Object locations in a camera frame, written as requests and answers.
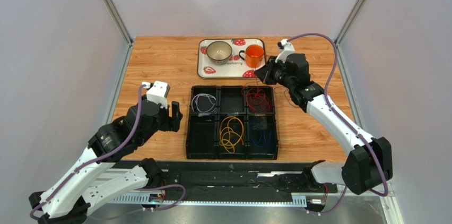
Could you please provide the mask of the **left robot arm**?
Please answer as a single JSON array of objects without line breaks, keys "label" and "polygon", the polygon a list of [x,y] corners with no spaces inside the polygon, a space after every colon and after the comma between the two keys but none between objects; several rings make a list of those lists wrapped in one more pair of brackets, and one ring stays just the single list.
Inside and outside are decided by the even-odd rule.
[{"label": "left robot arm", "polygon": [[99,128],[74,166],[50,189],[29,196],[38,223],[83,223],[99,207],[133,190],[163,191],[163,172],[152,158],[100,185],[93,182],[157,131],[177,132],[179,103],[163,106],[140,98],[125,116]]}]

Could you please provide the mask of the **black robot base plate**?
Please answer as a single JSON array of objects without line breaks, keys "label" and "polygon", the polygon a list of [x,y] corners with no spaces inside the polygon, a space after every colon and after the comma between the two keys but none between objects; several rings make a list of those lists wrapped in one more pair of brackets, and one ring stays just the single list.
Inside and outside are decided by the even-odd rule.
[{"label": "black robot base plate", "polygon": [[335,185],[308,188],[305,163],[158,161],[167,184],[185,187],[184,202],[292,202],[293,193],[324,197]]}]

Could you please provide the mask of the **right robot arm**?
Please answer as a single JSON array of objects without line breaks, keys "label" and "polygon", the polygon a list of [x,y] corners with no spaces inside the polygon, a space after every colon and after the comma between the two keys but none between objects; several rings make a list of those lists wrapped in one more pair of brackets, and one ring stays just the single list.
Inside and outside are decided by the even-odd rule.
[{"label": "right robot arm", "polygon": [[310,79],[304,54],[290,54],[283,62],[272,56],[254,74],[264,84],[287,88],[292,102],[319,121],[347,155],[344,163],[320,160],[304,168],[308,187],[340,184],[360,195],[377,193],[375,188],[382,185],[379,195],[388,195],[388,181],[393,176],[390,142],[385,137],[375,138],[344,115],[326,89]]}]

